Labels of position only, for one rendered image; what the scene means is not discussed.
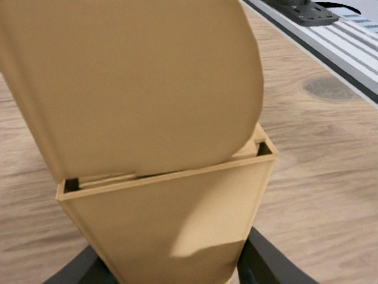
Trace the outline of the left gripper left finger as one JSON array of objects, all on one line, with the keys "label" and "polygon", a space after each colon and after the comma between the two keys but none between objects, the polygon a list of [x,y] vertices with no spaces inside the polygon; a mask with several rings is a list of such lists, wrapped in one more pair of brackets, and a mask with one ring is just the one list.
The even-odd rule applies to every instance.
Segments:
[{"label": "left gripper left finger", "polygon": [[120,284],[89,244],[41,284]]}]

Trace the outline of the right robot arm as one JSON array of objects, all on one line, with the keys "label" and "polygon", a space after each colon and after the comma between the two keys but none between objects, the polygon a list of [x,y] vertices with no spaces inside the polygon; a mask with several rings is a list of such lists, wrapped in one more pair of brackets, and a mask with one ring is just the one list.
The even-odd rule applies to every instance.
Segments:
[{"label": "right robot arm", "polygon": [[329,26],[340,16],[311,0],[263,0],[301,27]]}]

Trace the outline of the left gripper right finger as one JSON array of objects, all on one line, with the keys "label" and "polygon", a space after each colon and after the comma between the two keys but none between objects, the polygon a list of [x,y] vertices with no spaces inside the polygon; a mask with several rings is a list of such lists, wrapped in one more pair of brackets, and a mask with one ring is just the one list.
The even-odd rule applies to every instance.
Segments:
[{"label": "left gripper right finger", "polygon": [[253,225],[237,262],[239,284],[321,284],[289,260]]}]

